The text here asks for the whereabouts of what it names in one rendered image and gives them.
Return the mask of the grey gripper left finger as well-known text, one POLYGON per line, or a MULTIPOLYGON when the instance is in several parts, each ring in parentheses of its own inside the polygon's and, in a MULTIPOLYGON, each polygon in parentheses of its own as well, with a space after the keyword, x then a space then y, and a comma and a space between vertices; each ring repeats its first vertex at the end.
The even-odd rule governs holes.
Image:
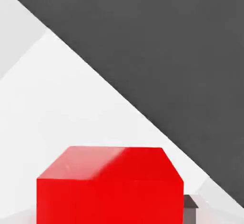
POLYGON ((36 210, 28 209, 5 218, 5 224, 36 224, 36 210))

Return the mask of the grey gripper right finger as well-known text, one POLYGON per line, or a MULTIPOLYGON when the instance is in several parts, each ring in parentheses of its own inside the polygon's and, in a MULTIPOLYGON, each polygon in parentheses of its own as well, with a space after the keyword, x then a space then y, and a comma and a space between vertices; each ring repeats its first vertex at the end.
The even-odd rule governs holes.
POLYGON ((219 224, 219 217, 200 195, 185 194, 183 224, 219 224))

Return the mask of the small red cube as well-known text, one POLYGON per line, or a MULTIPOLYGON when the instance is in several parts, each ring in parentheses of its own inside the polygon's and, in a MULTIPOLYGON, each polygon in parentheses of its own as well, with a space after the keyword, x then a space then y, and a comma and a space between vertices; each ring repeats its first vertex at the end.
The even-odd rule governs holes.
POLYGON ((70 146, 37 178, 36 224, 183 224, 162 148, 70 146))

